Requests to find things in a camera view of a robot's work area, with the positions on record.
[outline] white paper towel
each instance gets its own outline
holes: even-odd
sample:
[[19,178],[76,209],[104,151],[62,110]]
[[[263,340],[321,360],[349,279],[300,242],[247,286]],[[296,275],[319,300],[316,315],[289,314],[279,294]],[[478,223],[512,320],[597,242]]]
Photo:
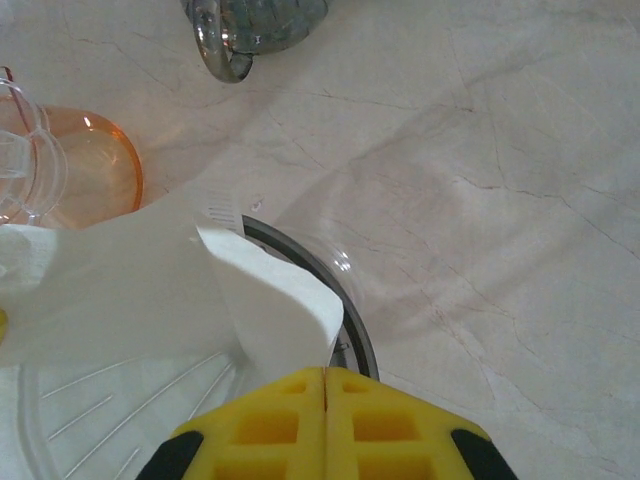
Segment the white paper towel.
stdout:
[[179,193],[83,231],[0,227],[0,366],[237,348],[267,379],[325,365],[340,299]]

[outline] clear plastic container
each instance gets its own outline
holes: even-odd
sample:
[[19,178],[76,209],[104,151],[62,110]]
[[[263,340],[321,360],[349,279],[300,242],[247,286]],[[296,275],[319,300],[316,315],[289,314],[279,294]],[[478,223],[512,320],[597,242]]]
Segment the clear plastic container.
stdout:
[[84,228],[140,207],[127,136],[91,112],[40,106],[0,67],[0,224]]

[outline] marble countertop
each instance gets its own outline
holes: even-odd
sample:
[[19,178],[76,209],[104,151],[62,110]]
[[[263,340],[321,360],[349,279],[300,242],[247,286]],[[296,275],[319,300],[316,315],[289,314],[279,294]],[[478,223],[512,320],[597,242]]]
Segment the marble countertop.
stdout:
[[118,123],[147,203],[208,170],[346,255],[382,380],[520,478],[631,479],[639,31],[636,0],[335,0],[224,85],[178,0],[0,0],[0,63]]

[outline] white marble surface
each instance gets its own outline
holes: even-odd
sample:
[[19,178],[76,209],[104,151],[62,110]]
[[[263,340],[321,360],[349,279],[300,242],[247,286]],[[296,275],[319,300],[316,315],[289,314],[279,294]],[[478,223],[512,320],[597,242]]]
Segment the white marble surface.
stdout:
[[0,63],[354,265],[388,383],[522,478],[639,478],[640,4],[335,0],[240,85],[178,0],[0,1]]

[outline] glass jug handle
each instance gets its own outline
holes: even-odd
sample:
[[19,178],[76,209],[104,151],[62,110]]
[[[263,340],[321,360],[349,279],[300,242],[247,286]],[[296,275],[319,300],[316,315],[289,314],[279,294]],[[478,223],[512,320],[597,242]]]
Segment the glass jug handle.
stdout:
[[253,64],[253,55],[230,52],[222,31],[220,0],[181,0],[185,13],[193,24],[200,55],[209,71],[225,83],[245,79]]

